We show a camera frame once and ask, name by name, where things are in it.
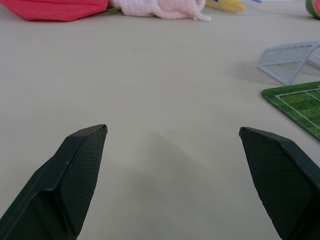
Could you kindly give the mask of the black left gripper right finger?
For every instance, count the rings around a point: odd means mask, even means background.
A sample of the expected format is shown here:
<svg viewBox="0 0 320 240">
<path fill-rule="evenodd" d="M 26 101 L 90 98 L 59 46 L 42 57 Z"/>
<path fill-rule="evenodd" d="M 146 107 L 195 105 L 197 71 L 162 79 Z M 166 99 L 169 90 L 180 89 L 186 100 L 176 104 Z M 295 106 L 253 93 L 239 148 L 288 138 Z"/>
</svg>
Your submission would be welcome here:
<svg viewBox="0 0 320 240">
<path fill-rule="evenodd" d="M 291 139 L 241 127 L 254 187 L 282 240 L 320 238 L 320 168 Z"/>
</svg>

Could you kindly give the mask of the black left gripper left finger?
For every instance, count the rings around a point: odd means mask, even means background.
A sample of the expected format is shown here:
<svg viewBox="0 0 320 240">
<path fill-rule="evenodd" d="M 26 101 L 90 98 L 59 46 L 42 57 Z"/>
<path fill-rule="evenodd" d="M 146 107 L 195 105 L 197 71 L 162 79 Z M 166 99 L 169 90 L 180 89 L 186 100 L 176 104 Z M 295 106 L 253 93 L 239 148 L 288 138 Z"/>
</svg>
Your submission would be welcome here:
<svg viewBox="0 0 320 240">
<path fill-rule="evenodd" d="M 105 124 L 67 136 L 0 219 L 2 240 L 75 240 L 97 185 Z"/>
</svg>

